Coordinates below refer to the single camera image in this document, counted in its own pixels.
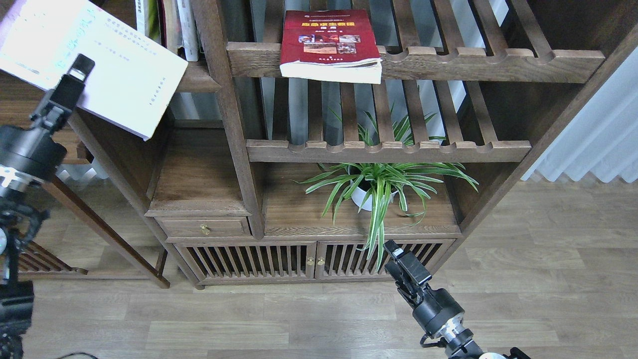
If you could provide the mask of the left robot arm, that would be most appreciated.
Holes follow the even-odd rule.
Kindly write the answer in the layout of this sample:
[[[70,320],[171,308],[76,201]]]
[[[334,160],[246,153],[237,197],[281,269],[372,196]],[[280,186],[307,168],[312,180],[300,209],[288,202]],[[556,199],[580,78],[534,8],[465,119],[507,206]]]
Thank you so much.
[[[67,151],[53,140],[66,125],[86,87],[94,61],[78,54],[55,88],[45,96],[30,116],[32,125],[21,129],[2,125],[1,174],[1,357],[23,357],[22,336],[32,320],[34,288],[30,280],[18,279],[19,255],[38,234],[48,211],[25,204],[31,186],[50,182]]]

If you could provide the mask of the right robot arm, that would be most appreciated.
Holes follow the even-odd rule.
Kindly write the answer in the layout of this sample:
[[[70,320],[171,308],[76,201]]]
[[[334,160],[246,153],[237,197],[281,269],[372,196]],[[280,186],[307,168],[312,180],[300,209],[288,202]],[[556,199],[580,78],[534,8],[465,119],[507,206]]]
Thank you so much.
[[[431,273],[409,250],[394,241],[384,244],[392,260],[385,264],[394,277],[397,291],[412,307],[412,315],[425,334],[420,344],[424,348],[440,347],[450,359],[527,359],[517,347],[509,355],[484,352],[473,339],[471,330],[463,326],[464,309],[446,289],[433,290],[428,284]]]

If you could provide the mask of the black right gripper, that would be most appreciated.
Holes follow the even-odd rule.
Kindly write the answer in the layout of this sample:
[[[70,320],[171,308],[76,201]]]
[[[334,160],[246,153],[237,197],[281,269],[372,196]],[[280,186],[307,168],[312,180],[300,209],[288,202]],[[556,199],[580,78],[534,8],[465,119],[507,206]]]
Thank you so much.
[[[464,309],[447,290],[426,287],[432,275],[419,259],[393,240],[387,241],[383,248],[389,255],[385,270],[395,280],[401,296],[411,307],[415,307],[413,318],[426,335],[431,339],[453,339],[465,331]]]

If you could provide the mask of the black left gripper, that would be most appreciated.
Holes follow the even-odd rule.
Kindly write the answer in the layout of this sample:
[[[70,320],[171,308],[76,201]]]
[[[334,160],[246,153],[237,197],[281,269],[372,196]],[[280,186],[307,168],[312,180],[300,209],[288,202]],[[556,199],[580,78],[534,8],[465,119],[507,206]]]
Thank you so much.
[[[95,66],[93,59],[78,54],[55,88],[46,91],[30,116],[30,129],[2,125],[0,163],[18,172],[50,182],[67,150],[55,143],[52,135],[66,125],[77,107],[87,77]]]

